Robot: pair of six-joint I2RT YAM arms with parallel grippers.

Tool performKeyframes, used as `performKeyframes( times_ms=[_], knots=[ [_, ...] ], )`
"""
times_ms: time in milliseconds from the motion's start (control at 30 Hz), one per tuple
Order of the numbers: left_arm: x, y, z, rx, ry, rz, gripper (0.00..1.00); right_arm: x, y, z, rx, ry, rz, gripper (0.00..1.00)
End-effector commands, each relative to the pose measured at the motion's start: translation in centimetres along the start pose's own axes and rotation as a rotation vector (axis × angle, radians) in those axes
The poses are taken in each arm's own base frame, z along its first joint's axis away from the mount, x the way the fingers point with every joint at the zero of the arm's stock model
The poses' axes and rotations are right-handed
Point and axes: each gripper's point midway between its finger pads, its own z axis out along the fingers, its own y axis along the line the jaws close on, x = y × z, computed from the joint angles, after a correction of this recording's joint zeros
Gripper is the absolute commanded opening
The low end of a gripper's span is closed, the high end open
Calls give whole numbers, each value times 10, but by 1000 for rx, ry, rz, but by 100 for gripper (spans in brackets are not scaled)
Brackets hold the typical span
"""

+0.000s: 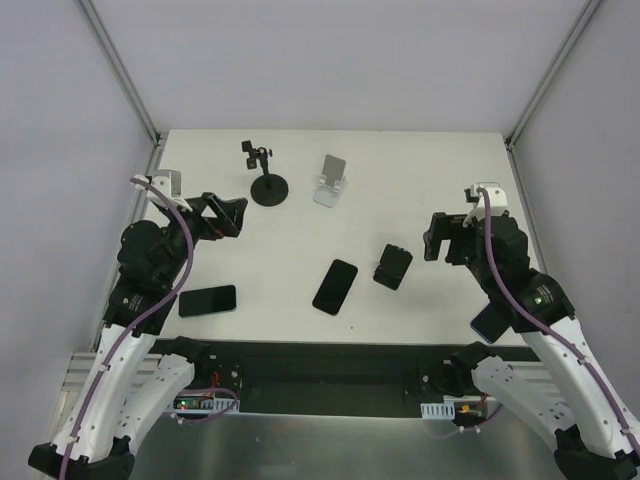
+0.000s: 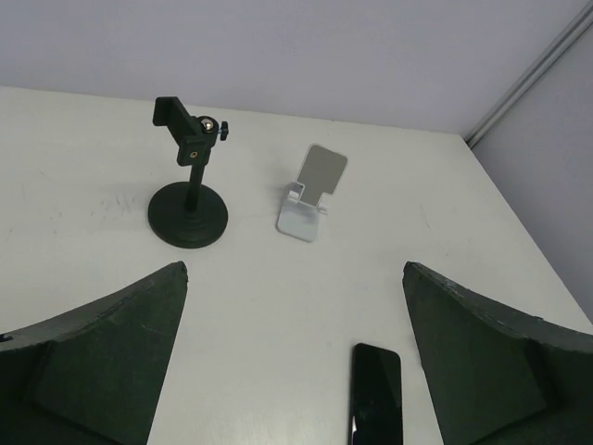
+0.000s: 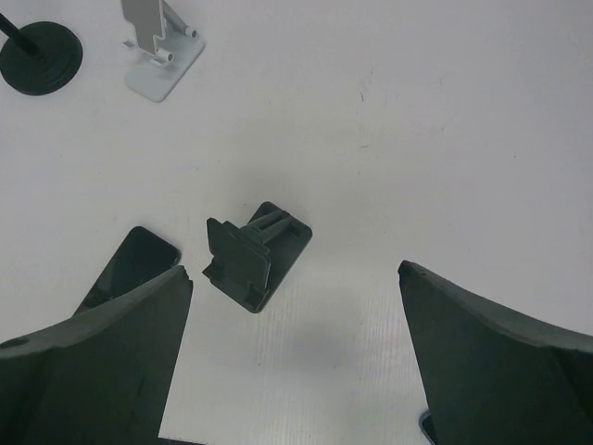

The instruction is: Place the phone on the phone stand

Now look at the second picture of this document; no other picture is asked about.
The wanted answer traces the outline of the black smartphone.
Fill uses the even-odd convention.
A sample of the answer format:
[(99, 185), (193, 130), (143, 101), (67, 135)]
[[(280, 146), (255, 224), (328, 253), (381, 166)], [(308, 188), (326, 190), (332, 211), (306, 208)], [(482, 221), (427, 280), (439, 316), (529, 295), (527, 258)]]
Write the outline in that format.
[(353, 347), (349, 388), (352, 445), (402, 445), (401, 360), (397, 353), (365, 343)]

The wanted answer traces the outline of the white folding phone stand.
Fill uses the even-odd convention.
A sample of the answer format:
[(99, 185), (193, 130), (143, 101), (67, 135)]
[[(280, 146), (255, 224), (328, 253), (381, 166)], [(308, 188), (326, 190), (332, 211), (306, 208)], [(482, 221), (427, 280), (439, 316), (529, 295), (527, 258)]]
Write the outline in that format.
[(328, 210), (324, 200), (334, 194), (347, 164), (347, 156), (318, 144), (311, 145), (297, 178), (287, 186), (276, 229), (300, 241), (315, 241), (321, 215)]

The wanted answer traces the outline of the black round-base clamp stand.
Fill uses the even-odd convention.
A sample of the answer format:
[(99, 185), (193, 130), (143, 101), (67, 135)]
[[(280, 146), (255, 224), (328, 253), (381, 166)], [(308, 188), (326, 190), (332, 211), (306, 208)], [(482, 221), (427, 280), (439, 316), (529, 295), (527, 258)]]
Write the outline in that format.
[(176, 96), (155, 101), (153, 124), (165, 127), (178, 146), (177, 164), (191, 169), (189, 180), (168, 184), (150, 199), (147, 219), (161, 240), (177, 248), (204, 248), (221, 238), (228, 219), (222, 197), (203, 184), (212, 148), (229, 134), (227, 121), (192, 116)]

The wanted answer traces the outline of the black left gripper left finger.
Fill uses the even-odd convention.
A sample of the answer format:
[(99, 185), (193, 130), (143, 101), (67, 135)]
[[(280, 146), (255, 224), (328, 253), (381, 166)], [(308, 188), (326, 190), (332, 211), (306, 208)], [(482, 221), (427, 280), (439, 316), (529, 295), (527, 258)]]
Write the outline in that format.
[(2, 443), (147, 443), (187, 289), (177, 261), (2, 334)]

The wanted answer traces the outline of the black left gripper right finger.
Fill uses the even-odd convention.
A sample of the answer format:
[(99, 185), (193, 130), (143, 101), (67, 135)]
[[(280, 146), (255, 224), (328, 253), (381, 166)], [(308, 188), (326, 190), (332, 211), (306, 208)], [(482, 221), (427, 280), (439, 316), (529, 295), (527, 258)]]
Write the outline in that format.
[(402, 285), (446, 444), (589, 444), (592, 336), (407, 262)]

